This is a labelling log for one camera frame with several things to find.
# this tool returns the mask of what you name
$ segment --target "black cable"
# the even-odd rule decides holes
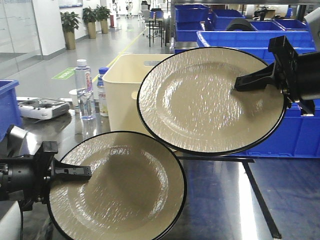
[[[21,223],[20,223],[20,240],[23,240],[24,238],[24,211],[22,210],[22,202],[18,201],[19,209],[20,209],[20,217],[21,217]]]

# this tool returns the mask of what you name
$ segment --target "glass wall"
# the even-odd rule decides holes
[[[41,60],[32,0],[0,0],[0,79]]]

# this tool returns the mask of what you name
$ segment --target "plate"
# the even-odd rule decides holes
[[[142,133],[120,131],[90,138],[63,159],[90,166],[89,181],[55,181],[48,210],[73,240],[153,240],[178,219],[186,179],[175,155]]]
[[[221,156],[251,148],[274,132],[287,106],[272,85],[234,89],[236,77],[265,67],[257,57],[225,47],[173,55],[144,78],[140,118],[155,138],[183,152]]]

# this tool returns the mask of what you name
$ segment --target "blue storage bin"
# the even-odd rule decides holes
[[[285,29],[274,23],[273,21],[251,21],[258,31],[284,31]]]
[[[18,85],[17,80],[0,80],[0,141],[5,137],[11,124],[22,126],[15,90]]]
[[[203,31],[200,22],[177,22],[175,36],[178,42],[196,42],[197,32]]]
[[[276,131],[265,141],[235,156],[320,158],[320,101],[315,116],[300,116],[296,104],[286,110]]]
[[[199,47],[216,46],[239,49],[271,64],[275,58],[272,52],[268,51],[268,45],[270,38],[276,37],[275,35],[286,35],[298,54],[311,53],[316,50],[307,31],[198,31],[196,42]]]
[[[292,18],[293,10],[291,7],[288,7],[288,11],[286,12],[285,18],[290,19]]]
[[[212,24],[213,28],[215,30],[225,30],[229,23],[236,18],[245,18],[243,15],[241,15],[240,12],[237,10],[229,9],[229,10],[223,10],[223,9],[216,9],[212,12]]]
[[[186,51],[187,49],[174,49],[174,54],[179,54],[182,53],[184,51]]]
[[[190,23],[205,21],[208,17],[209,8],[202,4],[176,5],[175,22]]]
[[[150,18],[153,19],[154,15],[155,15],[156,19],[162,19],[164,17],[164,12],[163,11],[151,11]]]
[[[306,24],[295,19],[277,19],[274,20],[277,24],[283,27],[286,31],[308,31]]]
[[[197,43],[200,47],[267,48],[271,38],[283,35],[295,48],[315,48],[308,31],[201,31]]]

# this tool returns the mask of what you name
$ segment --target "beige plastic bin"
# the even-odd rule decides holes
[[[137,94],[147,73],[171,54],[122,55],[103,76],[111,131],[148,134],[137,110]]]

